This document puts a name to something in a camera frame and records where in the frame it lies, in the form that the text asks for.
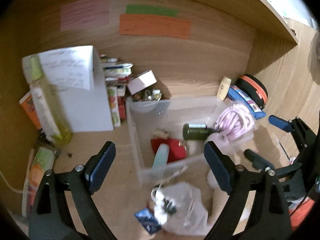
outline green sticky note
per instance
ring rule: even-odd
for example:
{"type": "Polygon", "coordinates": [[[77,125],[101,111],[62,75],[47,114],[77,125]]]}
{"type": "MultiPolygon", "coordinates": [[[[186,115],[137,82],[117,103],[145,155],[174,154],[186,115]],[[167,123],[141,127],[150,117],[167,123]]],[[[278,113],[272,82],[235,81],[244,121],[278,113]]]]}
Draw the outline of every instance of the green sticky note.
{"type": "Polygon", "coordinates": [[[153,14],[177,17],[178,10],[169,9],[165,7],[157,7],[152,5],[139,5],[139,4],[129,4],[125,10],[126,14],[153,14]]]}

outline bottle cap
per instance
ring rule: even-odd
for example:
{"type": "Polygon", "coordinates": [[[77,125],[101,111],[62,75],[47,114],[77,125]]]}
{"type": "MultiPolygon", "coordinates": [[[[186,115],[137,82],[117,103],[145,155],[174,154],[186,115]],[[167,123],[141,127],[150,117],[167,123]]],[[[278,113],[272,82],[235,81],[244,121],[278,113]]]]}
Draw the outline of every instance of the bottle cap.
{"type": "Polygon", "coordinates": [[[224,76],[221,82],[230,85],[231,84],[231,78],[224,76]]]}
{"type": "Polygon", "coordinates": [[[37,55],[32,55],[30,57],[30,64],[32,81],[35,81],[44,76],[39,57],[37,55]]]}

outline pink yarn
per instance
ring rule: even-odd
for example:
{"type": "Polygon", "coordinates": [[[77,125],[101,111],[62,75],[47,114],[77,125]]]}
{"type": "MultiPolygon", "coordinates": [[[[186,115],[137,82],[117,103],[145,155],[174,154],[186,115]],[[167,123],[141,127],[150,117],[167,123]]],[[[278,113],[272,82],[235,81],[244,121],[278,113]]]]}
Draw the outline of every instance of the pink yarn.
{"type": "Polygon", "coordinates": [[[220,134],[232,142],[254,127],[254,118],[245,105],[235,103],[219,115],[216,125],[220,134]]]}

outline blue packet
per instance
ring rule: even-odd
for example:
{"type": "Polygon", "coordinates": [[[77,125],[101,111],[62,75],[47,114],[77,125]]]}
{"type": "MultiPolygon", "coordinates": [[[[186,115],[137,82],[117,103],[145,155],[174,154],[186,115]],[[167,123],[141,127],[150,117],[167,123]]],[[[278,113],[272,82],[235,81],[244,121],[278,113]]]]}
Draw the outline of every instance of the blue packet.
{"type": "Polygon", "coordinates": [[[230,86],[227,97],[229,97],[232,101],[238,100],[243,102],[249,109],[250,114],[252,114],[255,119],[260,119],[267,115],[245,92],[235,85],[230,86]]]}
{"type": "Polygon", "coordinates": [[[155,216],[150,212],[148,208],[144,208],[141,211],[138,211],[134,214],[134,217],[138,219],[140,224],[151,236],[161,230],[159,221],[155,218],[155,216]]]}

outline transparent plastic container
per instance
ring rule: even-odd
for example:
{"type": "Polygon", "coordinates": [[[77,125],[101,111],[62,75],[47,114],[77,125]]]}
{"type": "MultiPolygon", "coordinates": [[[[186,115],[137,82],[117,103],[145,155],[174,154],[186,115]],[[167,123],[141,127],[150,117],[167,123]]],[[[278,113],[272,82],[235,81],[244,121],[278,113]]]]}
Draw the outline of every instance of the transparent plastic container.
{"type": "MultiPolygon", "coordinates": [[[[198,168],[209,170],[203,155],[204,141],[187,141],[188,152],[184,160],[152,169],[155,154],[150,140],[153,138],[153,131],[160,128],[170,132],[171,138],[182,141],[182,127],[185,123],[212,123],[226,107],[227,105],[215,96],[151,102],[132,102],[129,98],[126,103],[127,120],[140,184],[158,182],[172,176],[185,166],[196,165],[198,168]]],[[[237,141],[222,152],[231,153],[236,146],[237,141]]]]}

